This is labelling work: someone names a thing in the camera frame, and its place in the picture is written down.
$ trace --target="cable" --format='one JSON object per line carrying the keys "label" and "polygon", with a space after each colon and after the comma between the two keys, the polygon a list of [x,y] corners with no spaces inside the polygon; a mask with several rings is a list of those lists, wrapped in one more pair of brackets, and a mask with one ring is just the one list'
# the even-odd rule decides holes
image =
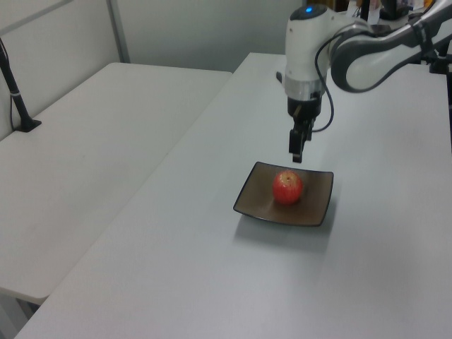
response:
{"label": "cable", "polygon": [[[6,61],[9,64],[9,55],[8,52],[6,51],[6,47],[3,44],[3,40],[1,39],[1,37],[0,37],[0,47],[2,49],[2,52],[5,54]],[[13,125],[13,96],[11,94],[9,95],[9,123],[11,125],[11,129],[15,131],[16,129],[14,128]]]}
{"label": "cable", "polygon": [[318,132],[322,132],[325,131],[333,122],[334,119],[334,104],[333,104],[333,98],[331,97],[331,93],[330,90],[328,89],[328,86],[326,85],[325,79],[323,79],[322,73],[320,72],[320,68],[319,68],[319,55],[322,52],[322,49],[324,49],[326,46],[328,46],[328,44],[330,44],[334,39],[337,39],[338,37],[342,36],[344,33],[339,33],[337,35],[334,35],[332,38],[328,39],[323,45],[321,45],[321,47],[319,48],[319,50],[316,53],[316,57],[314,59],[314,64],[316,66],[316,71],[317,71],[317,75],[320,78],[320,82],[322,83],[322,86],[325,88],[325,92],[328,96],[328,99],[330,100],[330,106],[331,106],[331,115],[330,115],[330,120],[328,121],[328,123],[322,127],[321,129],[316,129],[313,130],[313,133],[318,133]]}
{"label": "cable", "polygon": [[9,123],[11,124],[11,129],[13,131],[15,131],[16,129],[14,128],[14,125],[13,125],[13,96],[12,95],[9,96]]}

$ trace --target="table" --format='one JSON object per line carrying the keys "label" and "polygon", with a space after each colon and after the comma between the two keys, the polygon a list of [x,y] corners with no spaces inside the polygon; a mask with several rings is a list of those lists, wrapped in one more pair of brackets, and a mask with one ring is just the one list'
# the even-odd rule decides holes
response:
{"label": "table", "polygon": [[[450,336],[446,79],[407,65],[353,95],[330,77],[335,121],[296,165],[284,65],[246,58],[18,339]],[[256,161],[332,170],[324,224],[234,212]]]}
{"label": "table", "polygon": [[230,75],[110,64],[0,142],[0,292],[41,304]]}

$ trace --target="square plate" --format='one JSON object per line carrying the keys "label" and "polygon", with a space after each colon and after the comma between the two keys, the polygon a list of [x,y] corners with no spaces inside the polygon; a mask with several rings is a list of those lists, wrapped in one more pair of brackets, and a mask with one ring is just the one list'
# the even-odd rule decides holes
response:
{"label": "square plate", "polygon": [[[292,170],[303,181],[298,202],[282,205],[273,200],[272,185],[277,173]],[[235,201],[234,210],[249,217],[294,226],[320,226],[325,218],[331,191],[332,172],[287,168],[257,162]]]}

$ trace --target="apple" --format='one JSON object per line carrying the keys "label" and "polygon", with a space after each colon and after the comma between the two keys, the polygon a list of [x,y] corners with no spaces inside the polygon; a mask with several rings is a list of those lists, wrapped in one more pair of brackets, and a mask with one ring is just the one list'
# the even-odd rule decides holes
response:
{"label": "apple", "polygon": [[273,198],[283,205],[296,203],[303,191],[303,181],[297,173],[286,169],[273,180]]}

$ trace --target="gray wall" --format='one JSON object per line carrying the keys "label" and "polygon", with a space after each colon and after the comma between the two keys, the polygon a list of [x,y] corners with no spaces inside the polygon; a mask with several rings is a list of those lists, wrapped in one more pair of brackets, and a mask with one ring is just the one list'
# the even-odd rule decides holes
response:
{"label": "gray wall", "polygon": [[112,0],[135,64],[235,71],[249,52],[284,54],[290,14],[305,0]]}
{"label": "gray wall", "polygon": [[[73,0],[1,38],[31,116],[119,60],[107,0]],[[11,132],[8,110],[0,76],[0,140]]]}

